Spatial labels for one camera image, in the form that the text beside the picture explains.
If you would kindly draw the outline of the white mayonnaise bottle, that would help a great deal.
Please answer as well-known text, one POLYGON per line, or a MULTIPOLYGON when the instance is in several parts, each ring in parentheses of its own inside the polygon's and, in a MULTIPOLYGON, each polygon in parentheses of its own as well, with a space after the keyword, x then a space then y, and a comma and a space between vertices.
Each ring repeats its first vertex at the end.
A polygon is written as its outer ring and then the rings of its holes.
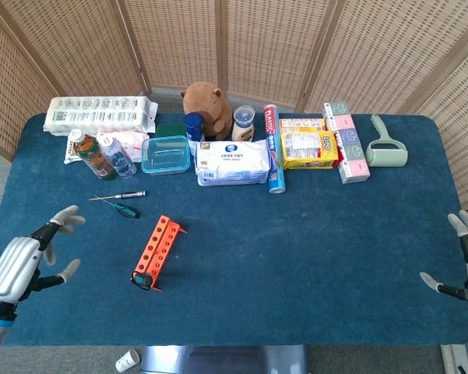
POLYGON ((236 142, 251 142, 254 137, 253 120, 255 109, 249 105, 237 108, 233 113, 233 129, 231 139, 236 142))

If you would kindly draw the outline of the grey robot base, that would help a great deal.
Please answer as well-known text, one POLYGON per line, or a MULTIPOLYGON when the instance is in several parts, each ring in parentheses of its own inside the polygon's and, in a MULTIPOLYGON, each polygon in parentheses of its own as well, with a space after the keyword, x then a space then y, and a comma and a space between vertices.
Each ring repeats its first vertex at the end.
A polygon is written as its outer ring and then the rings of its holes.
POLYGON ((304 345, 145 346, 139 374, 310 374, 304 345))

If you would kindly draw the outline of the orange test tube rack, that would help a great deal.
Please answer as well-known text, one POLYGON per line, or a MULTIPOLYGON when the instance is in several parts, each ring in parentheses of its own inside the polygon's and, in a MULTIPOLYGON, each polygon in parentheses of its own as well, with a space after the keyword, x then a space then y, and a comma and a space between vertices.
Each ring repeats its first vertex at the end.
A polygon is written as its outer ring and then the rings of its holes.
POLYGON ((134 271, 148 273, 153 278, 150 290, 160 291, 157 287, 157 280, 179 233, 186 234, 187 231, 169 217, 160 216, 135 269, 132 271, 132 273, 134 271))

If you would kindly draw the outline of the white paper cup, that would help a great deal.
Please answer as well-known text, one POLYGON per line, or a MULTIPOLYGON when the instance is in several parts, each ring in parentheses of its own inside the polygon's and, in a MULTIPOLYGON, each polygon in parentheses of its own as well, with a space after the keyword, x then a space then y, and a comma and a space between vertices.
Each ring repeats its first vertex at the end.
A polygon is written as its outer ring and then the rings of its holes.
POLYGON ((139 352, 131 348, 126 351, 114 364, 117 372, 122 374, 127 370, 132 369, 140 363, 140 354, 139 352))

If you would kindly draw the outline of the clear water bottle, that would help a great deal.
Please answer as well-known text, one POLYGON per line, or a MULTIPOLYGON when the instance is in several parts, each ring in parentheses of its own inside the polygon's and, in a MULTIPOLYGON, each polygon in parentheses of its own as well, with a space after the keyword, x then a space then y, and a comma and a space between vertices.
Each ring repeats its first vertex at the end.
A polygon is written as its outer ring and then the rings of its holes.
POLYGON ((103 155, 121 178, 131 178, 136 174, 136 166, 117 139, 106 134, 100 137, 99 143, 103 155))

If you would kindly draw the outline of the brown capybara plush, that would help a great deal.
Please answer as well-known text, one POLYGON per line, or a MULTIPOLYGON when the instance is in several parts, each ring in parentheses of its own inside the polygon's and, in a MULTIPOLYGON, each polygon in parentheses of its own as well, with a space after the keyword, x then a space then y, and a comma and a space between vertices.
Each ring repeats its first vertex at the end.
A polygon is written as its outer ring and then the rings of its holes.
POLYGON ((213 83, 196 82, 181 92, 184 113, 202 117, 206 138, 225 140, 232 130, 233 112, 223 91, 213 83))

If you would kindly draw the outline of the small green-handled screwdriver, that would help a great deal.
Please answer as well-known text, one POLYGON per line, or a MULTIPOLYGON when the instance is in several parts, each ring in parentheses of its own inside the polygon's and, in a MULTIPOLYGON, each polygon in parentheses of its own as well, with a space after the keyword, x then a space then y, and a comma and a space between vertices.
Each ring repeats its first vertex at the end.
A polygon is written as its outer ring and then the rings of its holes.
POLYGON ((109 199, 100 196, 95 196, 91 201, 103 201, 125 218, 137 219, 140 217, 140 212, 135 208, 120 203, 113 203, 109 199))

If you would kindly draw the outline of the white wet wipes pack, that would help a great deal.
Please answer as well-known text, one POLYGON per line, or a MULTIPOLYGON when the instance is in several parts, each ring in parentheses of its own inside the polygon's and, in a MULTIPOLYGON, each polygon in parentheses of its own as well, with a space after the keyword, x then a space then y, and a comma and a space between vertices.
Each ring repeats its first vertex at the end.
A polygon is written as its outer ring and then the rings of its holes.
POLYGON ((275 170, 267 142, 199 142, 195 174, 203 187, 266 184, 275 170))

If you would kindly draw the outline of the yellow Lipo snack bag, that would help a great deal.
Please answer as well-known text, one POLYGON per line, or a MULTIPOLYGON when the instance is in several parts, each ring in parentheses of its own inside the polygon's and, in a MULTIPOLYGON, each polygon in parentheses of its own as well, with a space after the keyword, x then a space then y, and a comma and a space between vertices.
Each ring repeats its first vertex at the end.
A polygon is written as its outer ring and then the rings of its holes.
POLYGON ((330 131, 293 131, 281 135, 284 169, 332 169, 339 160, 330 131))

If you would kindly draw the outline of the blue white spray can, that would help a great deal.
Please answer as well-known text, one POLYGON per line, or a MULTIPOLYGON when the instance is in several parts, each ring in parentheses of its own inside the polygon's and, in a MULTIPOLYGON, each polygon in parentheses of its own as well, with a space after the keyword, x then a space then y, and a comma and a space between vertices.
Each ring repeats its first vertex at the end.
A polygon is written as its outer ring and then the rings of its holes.
POLYGON ((202 130, 202 116, 199 113, 189 113, 184 116, 184 126, 191 155, 194 157, 196 148, 205 137, 202 130))

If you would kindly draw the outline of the white pink snack bag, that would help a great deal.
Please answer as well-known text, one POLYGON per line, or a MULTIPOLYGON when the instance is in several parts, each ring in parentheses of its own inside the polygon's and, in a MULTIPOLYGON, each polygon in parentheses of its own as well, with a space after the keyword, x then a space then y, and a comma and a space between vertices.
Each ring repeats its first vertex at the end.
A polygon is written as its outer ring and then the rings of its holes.
MULTIPOLYGON (((142 132, 107 132, 107 135, 116 139, 123 146, 131 160, 136 163, 142 161, 142 144, 145 139, 149 139, 149 135, 142 132)), ((81 158, 73 149, 73 142, 67 139, 64 164, 81 161, 81 158)))

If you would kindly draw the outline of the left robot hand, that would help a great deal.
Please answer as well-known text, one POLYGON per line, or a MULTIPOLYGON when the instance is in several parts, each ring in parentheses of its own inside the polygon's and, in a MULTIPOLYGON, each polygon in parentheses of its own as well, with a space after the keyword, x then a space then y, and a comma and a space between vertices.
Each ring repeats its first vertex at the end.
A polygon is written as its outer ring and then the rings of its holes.
POLYGON ((74 259, 60 273, 39 278, 36 271, 43 259, 48 265, 55 264, 56 255, 52 244, 59 233, 73 233, 75 225, 86 222, 78 215, 79 207, 71 205, 57 212, 46 224, 23 237, 15 237, 0 256, 0 302, 17 305, 25 298, 26 291, 42 291, 45 288, 67 282, 78 270, 81 260, 74 259))

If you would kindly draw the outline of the green lint roller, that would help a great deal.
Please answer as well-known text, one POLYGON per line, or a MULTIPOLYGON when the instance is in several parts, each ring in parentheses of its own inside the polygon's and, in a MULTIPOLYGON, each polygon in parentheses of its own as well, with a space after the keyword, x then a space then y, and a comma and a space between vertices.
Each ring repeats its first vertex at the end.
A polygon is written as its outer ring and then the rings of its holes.
POLYGON ((406 146, 389 135, 389 131, 379 115, 373 114, 371 122, 379 138, 371 141, 365 151, 368 165, 376 168, 399 168, 405 166, 408 161, 406 146))

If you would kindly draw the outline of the black metal precision screwdriver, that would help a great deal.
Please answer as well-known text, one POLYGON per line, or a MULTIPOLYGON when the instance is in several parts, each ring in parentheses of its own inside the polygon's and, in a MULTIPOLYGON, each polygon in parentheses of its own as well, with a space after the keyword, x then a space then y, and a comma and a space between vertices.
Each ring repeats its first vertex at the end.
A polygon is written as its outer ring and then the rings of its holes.
POLYGON ((89 201, 95 200, 102 200, 102 199, 136 199, 146 197, 146 191, 137 191, 137 192, 123 192, 120 194, 112 195, 112 196, 94 196, 89 198, 89 201))

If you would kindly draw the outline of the pastel tissue box pack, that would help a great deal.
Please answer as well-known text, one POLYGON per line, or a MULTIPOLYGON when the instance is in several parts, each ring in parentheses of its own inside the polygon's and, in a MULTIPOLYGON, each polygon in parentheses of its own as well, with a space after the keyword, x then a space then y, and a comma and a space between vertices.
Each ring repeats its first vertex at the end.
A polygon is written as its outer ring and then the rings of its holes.
POLYGON ((370 177, 370 171, 347 103, 324 103, 323 114, 327 129, 336 137, 339 154, 337 167, 342 183, 365 182, 370 177))

